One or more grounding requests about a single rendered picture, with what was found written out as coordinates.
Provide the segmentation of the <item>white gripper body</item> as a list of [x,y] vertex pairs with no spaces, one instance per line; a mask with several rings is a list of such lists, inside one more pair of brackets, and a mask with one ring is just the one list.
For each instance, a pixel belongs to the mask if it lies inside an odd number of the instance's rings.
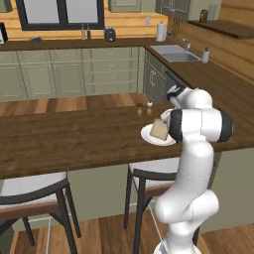
[[160,115],[160,118],[163,122],[166,122],[170,116],[172,112],[172,109],[167,109],[166,111],[164,111],[161,115]]

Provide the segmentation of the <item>tan bread slice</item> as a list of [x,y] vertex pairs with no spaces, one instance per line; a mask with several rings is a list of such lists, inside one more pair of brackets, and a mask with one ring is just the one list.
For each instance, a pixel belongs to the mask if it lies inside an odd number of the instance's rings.
[[160,118],[157,118],[152,125],[150,135],[166,141],[168,137],[167,125]]

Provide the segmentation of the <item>white round plate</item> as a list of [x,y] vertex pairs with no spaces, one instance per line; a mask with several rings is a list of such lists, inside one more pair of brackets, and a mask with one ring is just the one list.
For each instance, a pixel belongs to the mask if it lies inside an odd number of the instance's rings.
[[150,135],[153,125],[149,124],[142,128],[141,130],[141,137],[148,143],[156,146],[171,146],[176,143],[176,141],[171,137],[168,136],[166,140],[161,140],[156,137]]

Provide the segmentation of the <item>dark dishwasher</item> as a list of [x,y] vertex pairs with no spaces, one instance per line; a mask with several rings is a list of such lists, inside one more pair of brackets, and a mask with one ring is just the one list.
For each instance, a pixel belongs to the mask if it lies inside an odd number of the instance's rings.
[[167,69],[166,74],[166,95],[167,99],[170,100],[172,97],[180,95],[188,86],[177,77],[171,70]]

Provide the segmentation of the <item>green cupboard beside sink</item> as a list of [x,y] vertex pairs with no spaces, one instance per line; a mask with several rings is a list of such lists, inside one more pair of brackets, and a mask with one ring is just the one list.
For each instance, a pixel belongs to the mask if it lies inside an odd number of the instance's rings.
[[166,67],[151,53],[145,54],[144,94],[153,104],[165,102]]

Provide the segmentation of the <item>grey steel sink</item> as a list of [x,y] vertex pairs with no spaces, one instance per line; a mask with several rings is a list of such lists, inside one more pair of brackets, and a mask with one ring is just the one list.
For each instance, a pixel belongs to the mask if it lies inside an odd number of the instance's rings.
[[200,57],[178,45],[152,46],[152,49],[170,63],[201,61]]

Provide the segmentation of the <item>white soap dispenser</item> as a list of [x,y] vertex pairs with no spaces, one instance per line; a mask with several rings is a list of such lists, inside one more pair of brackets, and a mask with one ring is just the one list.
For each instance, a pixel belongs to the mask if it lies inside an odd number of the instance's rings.
[[209,48],[205,47],[205,49],[202,53],[201,61],[202,61],[203,64],[207,64],[208,59],[209,59]]

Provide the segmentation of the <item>white paper towel roll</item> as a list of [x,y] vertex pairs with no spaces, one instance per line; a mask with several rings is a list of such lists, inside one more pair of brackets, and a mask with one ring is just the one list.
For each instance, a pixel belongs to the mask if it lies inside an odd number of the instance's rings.
[[161,22],[157,25],[157,42],[163,42],[167,36],[167,25]]

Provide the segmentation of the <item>hanging kitchen tools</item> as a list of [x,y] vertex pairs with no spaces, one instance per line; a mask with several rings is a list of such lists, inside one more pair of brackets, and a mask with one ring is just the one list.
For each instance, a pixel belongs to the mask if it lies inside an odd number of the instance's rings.
[[175,38],[180,30],[181,21],[176,18],[170,18],[168,21],[168,35]]

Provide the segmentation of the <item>dark wooden shelf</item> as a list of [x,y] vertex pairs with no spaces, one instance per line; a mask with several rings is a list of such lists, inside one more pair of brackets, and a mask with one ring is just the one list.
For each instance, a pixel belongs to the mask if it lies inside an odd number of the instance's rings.
[[227,37],[237,40],[250,40],[254,39],[254,27],[224,21],[224,20],[211,20],[205,23],[199,21],[189,21],[189,24],[198,26],[214,33],[218,33]]

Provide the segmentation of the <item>green base cupboard run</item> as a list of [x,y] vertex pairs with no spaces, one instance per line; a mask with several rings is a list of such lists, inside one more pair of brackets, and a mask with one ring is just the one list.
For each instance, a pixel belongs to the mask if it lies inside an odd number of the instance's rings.
[[140,47],[0,52],[0,101],[141,92]]

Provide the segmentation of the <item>pale tall container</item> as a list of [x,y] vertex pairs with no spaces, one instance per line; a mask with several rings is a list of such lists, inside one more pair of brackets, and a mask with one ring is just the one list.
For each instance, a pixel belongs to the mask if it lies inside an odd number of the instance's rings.
[[216,14],[217,5],[209,5],[208,7],[208,20],[214,20]]

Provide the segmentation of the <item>white and black appliance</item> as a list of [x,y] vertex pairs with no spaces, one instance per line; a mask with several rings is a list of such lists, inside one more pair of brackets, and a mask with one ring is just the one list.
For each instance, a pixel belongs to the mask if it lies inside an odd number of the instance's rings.
[[0,44],[5,44],[8,41],[8,36],[5,28],[5,24],[0,22]]

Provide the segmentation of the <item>white-seat dark-frame stool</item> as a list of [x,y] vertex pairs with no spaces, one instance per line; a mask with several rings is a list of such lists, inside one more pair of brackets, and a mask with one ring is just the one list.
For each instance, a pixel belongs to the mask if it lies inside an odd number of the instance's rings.
[[6,179],[0,190],[0,235],[23,220],[31,246],[35,245],[29,217],[48,213],[65,230],[71,254],[77,254],[70,222],[81,237],[67,172]]
[[135,186],[138,198],[133,254],[139,254],[143,212],[150,207],[153,197],[171,187],[176,179],[179,161],[179,158],[169,158],[128,165],[123,228],[128,227],[131,188]]

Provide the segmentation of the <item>green wall cupboards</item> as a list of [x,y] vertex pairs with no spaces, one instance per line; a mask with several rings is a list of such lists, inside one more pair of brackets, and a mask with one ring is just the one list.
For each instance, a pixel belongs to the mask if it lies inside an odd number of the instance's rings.
[[178,20],[196,20],[202,0],[108,0],[110,12],[152,12]]

